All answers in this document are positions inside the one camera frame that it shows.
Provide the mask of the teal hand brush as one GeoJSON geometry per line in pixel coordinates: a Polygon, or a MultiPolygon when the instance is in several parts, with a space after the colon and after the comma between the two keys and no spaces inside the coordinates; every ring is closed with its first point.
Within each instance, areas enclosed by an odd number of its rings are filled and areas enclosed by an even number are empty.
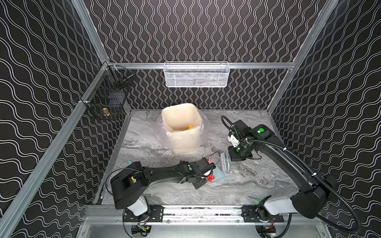
{"type": "Polygon", "coordinates": [[[228,156],[228,154],[226,154],[226,153],[221,153],[221,155],[220,155],[220,161],[221,161],[222,171],[223,171],[224,173],[229,173],[229,172],[230,172],[230,163],[231,163],[231,159],[230,159],[230,157],[228,156]]]}

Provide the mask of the teal dustpan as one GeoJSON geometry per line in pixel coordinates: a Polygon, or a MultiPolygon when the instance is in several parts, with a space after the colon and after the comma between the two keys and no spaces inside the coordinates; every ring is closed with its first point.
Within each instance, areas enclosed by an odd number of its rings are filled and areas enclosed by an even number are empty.
{"type": "Polygon", "coordinates": [[[215,176],[215,180],[213,182],[217,182],[223,178],[225,178],[224,173],[220,170],[219,167],[216,167],[213,171],[213,175],[215,176]]]}

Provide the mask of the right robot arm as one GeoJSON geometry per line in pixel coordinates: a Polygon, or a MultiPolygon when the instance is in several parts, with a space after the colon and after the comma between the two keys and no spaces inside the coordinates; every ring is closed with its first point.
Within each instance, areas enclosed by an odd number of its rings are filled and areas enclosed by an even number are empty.
{"type": "Polygon", "coordinates": [[[299,213],[313,219],[317,217],[329,199],[331,192],[318,180],[318,172],[308,168],[301,160],[281,145],[275,133],[265,125],[255,128],[248,127],[243,121],[231,122],[226,116],[221,121],[229,130],[229,156],[223,159],[225,166],[229,163],[260,160],[254,157],[254,152],[260,152],[269,157],[296,184],[298,192],[279,197],[265,197],[258,204],[257,214],[260,220],[269,220],[271,216],[283,213],[299,213]]]}

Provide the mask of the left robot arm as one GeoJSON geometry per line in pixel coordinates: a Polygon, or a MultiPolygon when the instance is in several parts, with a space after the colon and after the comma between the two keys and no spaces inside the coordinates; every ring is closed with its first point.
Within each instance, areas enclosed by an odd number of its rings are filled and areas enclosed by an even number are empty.
{"type": "Polygon", "coordinates": [[[195,162],[180,161],[171,167],[144,167],[141,162],[133,162],[110,180],[111,193],[117,210],[128,209],[135,216],[148,212],[148,204],[143,194],[149,186],[166,183],[191,183],[195,189],[208,182],[216,165],[206,158],[195,162]]]}

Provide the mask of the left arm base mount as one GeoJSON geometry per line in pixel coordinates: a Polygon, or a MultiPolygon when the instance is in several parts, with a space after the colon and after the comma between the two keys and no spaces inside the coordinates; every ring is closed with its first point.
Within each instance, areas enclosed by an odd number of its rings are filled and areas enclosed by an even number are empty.
{"type": "Polygon", "coordinates": [[[163,221],[163,215],[164,215],[164,207],[161,205],[150,205],[148,211],[139,216],[135,216],[132,211],[126,209],[123,212],[123,222],[161,223],[163,221]]]}

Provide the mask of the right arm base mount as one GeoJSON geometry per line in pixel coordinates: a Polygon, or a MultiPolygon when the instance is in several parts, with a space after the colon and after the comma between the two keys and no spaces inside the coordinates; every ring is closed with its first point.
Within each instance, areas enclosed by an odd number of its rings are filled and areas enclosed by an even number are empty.
{"type": "Polygon", "coordinates": [[[283,223],[281,214],[271,215],[263,206],[244,205],[241,216],[245,223],[283,223]]]}

